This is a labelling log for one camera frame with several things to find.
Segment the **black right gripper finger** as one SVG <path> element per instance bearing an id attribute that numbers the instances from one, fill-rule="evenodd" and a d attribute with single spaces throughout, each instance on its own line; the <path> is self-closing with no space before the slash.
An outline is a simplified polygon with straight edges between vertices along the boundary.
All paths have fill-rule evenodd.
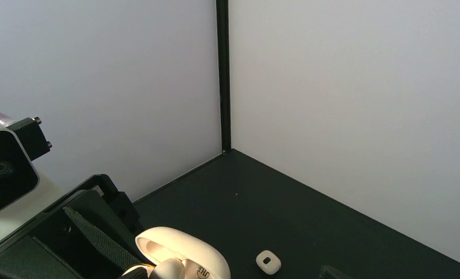
<path id="1" fill-rule="evenodd" d="M 321 266 L 318 279 L 353 279 L 351 276 L 328 265 Z"/>

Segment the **beige earbud charging case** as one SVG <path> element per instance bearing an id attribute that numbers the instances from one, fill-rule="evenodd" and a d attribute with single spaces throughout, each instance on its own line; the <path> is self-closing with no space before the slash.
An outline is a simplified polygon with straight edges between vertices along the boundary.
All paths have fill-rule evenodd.
<path id="1" fill-rule="evenodd" d="M 185 266 L 185 278 L 231 278 L 229 264 L 224 256 L 210 244 L 170 227 L 153 227 L 135 237 L 135 244 L 150 263 L 141 263 L 127 269 L 144 271 L 149 278 L 161 262 L 174 258 Z"/>

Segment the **beige earbud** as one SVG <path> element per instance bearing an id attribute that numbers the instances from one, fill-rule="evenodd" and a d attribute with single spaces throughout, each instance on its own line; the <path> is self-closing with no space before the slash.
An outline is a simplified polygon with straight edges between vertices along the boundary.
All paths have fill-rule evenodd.
<path id="1" fill-rule="evenodd" d="M 168 259 L 152 270 L 149 279 L 184 279 L 185 266 L 178 259 Z"/>

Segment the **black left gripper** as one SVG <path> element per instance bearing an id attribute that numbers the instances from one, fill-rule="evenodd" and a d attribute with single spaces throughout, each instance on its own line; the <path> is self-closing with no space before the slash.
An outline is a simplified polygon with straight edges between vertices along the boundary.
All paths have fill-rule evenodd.
<path id="1" fill-rule="evenodd" d="M 140 216 L 98 174 L 0 241 L 0 278 L 119 278 L 143 262 Z"/>

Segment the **small beige square case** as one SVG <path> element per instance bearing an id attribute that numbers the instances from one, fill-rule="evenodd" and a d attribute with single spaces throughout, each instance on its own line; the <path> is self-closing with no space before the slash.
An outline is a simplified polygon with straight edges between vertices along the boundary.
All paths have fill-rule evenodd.
<path id="1" fill-rule="evenodd" d="M 282 263 L 276 254 L 269 250 L 264 250 L 256 256 L 256 265 L 263 271 L 263 273 L 271 276 L 281 269 Z"/>

